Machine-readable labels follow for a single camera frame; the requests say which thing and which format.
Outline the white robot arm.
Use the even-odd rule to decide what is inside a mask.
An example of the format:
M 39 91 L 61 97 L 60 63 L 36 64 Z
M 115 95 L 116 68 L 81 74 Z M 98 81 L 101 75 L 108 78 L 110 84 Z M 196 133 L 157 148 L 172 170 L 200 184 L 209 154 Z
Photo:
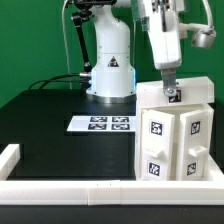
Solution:
M 130 8 L 142 24 L 152 47 L 154 66 L 161 72 L 163 91 L 176 94 L 176 68 L 181 65 L 178 14 L 184 0 L 115 0 L 93 6 L 97 63 L 91 70 L 90 99 L 124 103 L 135 98 L 136 75 L 130 63 L 130 29 L 112 14 L 114 7 Z

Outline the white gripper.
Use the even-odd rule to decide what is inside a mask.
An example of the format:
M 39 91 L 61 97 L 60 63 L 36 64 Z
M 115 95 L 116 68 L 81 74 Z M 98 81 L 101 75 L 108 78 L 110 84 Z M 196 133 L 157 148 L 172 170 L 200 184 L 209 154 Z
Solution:
M 141 0 L 141 17 L 147 19 L 154 66 L 161 71 L 166 96 L 176 95 L 176 68 L 182 63 L 176 0 Z

